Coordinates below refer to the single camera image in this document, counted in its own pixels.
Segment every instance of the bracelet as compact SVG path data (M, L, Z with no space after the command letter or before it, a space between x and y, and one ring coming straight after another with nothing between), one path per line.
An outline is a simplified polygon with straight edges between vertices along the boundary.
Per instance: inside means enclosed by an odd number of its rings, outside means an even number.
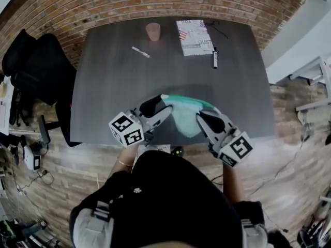
M126 163L121 162L120 160L119 160L118 162L119 162L120 164L126 166L126 167L133 167L133 165L128 165L128 164L126 164Z

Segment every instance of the black and white marker cube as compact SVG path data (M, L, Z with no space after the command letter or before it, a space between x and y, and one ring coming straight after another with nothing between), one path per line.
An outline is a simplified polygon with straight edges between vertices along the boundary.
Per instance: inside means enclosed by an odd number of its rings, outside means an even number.
M218 158L231 167L235 167L253 151L253 144L246 132L241 133L221 148Z
M120 112L109 122L109 128L115 139L117 139L124 147L128 147L144 140L144 133L141 125L123 112Z

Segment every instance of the paper cup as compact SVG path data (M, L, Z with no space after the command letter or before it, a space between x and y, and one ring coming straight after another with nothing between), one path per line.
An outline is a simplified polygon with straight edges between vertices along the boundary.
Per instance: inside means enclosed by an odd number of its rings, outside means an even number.
M160 38L161 26L158 23L149 23L146 31L151 41L157 41Z

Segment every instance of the book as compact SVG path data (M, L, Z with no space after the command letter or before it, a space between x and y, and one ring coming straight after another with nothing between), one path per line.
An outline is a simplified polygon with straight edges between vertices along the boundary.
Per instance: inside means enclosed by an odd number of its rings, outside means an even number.
M203 20L179 20L176 23L184 56L213 54L213 43Z

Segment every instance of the brick wall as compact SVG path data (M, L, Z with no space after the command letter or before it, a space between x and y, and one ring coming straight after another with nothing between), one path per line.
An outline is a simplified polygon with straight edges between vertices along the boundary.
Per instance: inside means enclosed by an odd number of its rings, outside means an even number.
M76 67L89 28L154 16L203 16L249 24L264 48L305 0L12 0L0 15L0 59L21 29L53 33Z

